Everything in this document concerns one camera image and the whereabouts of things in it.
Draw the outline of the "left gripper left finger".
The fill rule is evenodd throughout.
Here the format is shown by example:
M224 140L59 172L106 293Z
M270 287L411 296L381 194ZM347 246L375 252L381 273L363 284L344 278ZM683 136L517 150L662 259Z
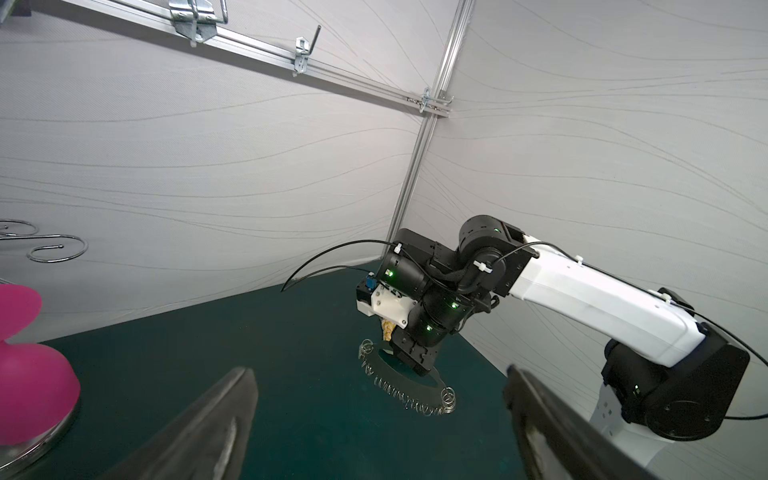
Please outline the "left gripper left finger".
M236 367L103 479L238 479L258 403L252 369Z

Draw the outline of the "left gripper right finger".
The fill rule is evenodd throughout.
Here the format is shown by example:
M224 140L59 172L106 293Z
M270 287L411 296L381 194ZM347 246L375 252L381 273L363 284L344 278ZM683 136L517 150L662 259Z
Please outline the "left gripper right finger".
M532 373L511 365L503 390L529 479L652 479Z

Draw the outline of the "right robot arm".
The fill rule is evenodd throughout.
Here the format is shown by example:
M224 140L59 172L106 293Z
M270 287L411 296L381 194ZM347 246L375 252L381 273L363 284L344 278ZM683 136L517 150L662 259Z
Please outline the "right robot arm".
M380 342L359 358L377 386L424 415L453 412L435 362L442 342L504 297L545 307L608 337L591 425L641 465L675 442L714 434L751 353L669 289L645 290L489 215L468 219L449 249L401 229L357 288Z

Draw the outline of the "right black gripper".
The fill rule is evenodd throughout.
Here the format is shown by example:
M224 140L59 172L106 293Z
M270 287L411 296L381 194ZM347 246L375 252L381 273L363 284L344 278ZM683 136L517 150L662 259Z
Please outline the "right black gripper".
M391 336L391 347L397 359L417 375L426 376L433 370L446 336L445 329L431 323L409 324L405 329L396 326Z

